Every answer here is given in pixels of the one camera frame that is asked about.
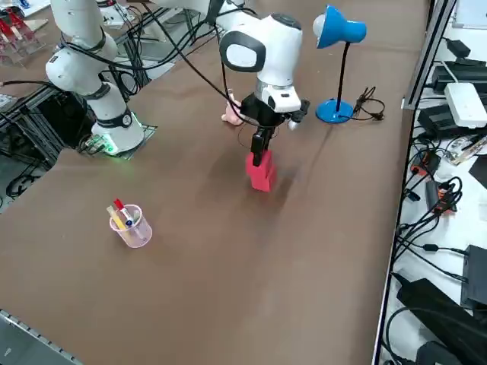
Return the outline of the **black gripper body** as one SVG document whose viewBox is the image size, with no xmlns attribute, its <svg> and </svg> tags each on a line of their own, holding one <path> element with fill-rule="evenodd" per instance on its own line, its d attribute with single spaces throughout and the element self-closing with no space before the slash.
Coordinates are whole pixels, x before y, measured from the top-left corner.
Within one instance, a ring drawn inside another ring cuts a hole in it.
<svg viewBox="0 0 487 365">
<path fill-rule="evenodd" d="M 261 128 L 275 128 L 288 118 L 287 113 L 277 113 L 254 94 L 241 102 L 241 113 L 255 120 Z"/>
</svg>

